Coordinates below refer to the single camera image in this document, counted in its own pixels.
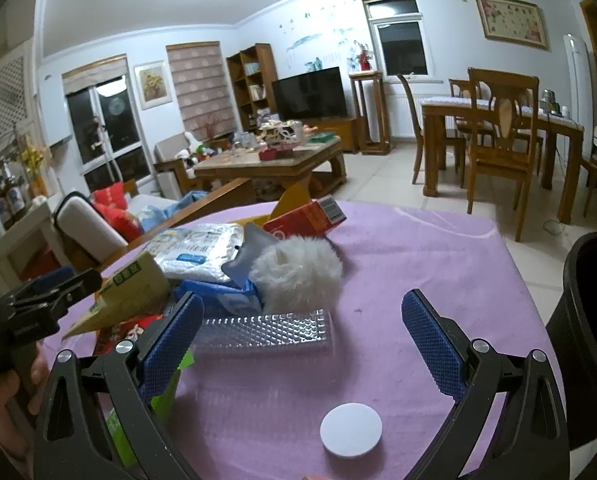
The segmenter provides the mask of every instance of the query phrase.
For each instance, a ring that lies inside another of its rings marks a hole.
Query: window
[[[379,70],[429,80],[433,65],[416,0],[363,0]]]
[[[132,112],[127,76],[68,94],[67,106],[83,164],[82,174],[90,191],[119,180],[138,181],[149,176],[149,164]]]

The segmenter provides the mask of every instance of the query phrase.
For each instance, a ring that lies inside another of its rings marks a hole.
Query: television
[[[341,70],[336,66],[272,82],[278,115],[290,119],[347,117]]]

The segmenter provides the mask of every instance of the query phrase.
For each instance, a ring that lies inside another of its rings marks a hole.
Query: window blind
[[[168,45],[167,57],[185,130],[198,140],[234,131],[236,121],[220,44]]]
[[[105,81],[126,75],[127,73],[128,59],[125,54],[107,57],[100,61],[80,66],[63,74],[65,95],[73,94],[88,86],[105,83]]]

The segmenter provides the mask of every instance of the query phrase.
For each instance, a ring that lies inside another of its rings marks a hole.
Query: silver screw
[[[118,343],[116,345],[116,351],[119,354],[126,354],[133,348],[134,348],[134,343],[128,339],[123,339],[123,341],[121,341],[120,343]]]
[[[483,341],[482,339],[477,339],[476,341],[474,341],[472,346],[473,349],[476,350],[479,354],[486,354],[487,352],[489,352],[489,345],[486,341]]]
[[[59,363],[65,363],[67,361],[69,361],[72,358],[72,351],[71,350],[63,350],[60,354],[58,354],[57,356],[57,360]]]
[[[538,361],[539,363],[544,363],[545,361],[547,361],[547,356],[545,355],[545,352],[543,352],[542,350],[534,350],[532,352],[532,357],[536,359],[536,361]]]

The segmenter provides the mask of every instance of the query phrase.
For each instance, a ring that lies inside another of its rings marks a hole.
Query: table
[[[488,121],[492,112],[488,110],[488,100],[478,99],[478,119]],[[445,116],[461,117],[467,121],[472,119],[472,102],[468,98],[461,97],[431,97],[421,102],[423,130],[425,135],[425,196],[436,196],[438,194],[438,169],[444,169],[445,150],[443,146],[445,137]],[[523,107],[523,115],[531,116],[531,110]],[[556,156],[556,135],[569,137],[569,155],[567,171],[565,174],[565,186],[561,203],[558,207],[558,219],[568,224],[571,222],[571,210],[576,197],[579,173],[582,160],[582,137],[583,127],[570,119],[556,116],[548,116],[545,113],[538,113],[538,130],[544,130],[547,134],[545,143],[545,168],[541,179],[541,186],[544,189],[552,189],[553,165]]]
[[[331,172],[313,171],[323,162],[331,164]],[[331,193],[347,181],[345,160],[339,137],[323,143],[308,143],[294,149],[293,158],[260,160],[258,152],[240,149],[234,155],[224,152],[203,160],[194,166],[197,177],[226,182],[234,178],[262,178],[280,182],[288,188],[296,182],[302,182],[309,189],[310,177],[315,177],[322,185],[319,198]]]
[[[21,284],[21,280],[9,260],[10,254],[37,232],[42,234],[45,242],[61,266],[71,265],[56,229],[54,229],[50,204],[43,202],[29,211],[0,237],[0,296]]]
[[[441,316],[500,352],[543,349],[562,393],[547,331],[494,222],[448,212],[340,202],[347,220],[328,237],[344,264],[333,312],[335,354],[298,358],[202,359],[184,370],[168,431],[204,480],[404,478],[441,427],[453,400],[437,389],[401,321],[403,295],[419,287]],[[225,222],[269,213],[257,204],[210,215]],[[136,251],[112,265],[119,269]],[[90,305],[60,321],[65,330]],[[94,335],[46,339],[50,362],[62,348],[89,355]],[[323,416],[343,402],[364,402],[383,420],[381,444],[362,460],[327,454]],[[493,410],[499,413],[501,404]],[[495,420],[467,469],[485,453]]]

